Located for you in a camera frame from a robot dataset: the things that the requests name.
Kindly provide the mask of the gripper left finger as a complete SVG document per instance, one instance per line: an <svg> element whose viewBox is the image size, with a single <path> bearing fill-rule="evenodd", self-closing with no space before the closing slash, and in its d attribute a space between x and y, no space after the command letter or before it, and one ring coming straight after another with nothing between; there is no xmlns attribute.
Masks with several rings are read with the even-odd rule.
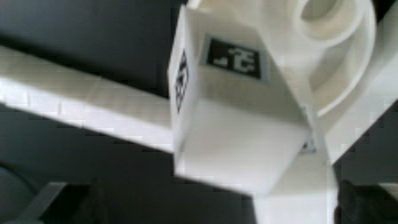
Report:
<svg viewBox="0 0 398 224"><path fill-rule="evenodd" d="M96 224L92 185L50 182L5 224Z"/></svg>

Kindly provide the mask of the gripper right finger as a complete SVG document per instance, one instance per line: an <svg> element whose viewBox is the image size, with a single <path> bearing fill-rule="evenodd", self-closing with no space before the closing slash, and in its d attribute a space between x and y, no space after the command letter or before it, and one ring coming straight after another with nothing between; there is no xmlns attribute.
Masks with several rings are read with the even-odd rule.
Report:
<svg viewBox="0 0 398 224"><path fill-rule="evenodd" d="M336 224L398 224L398 183L339 182Z"/></svg>

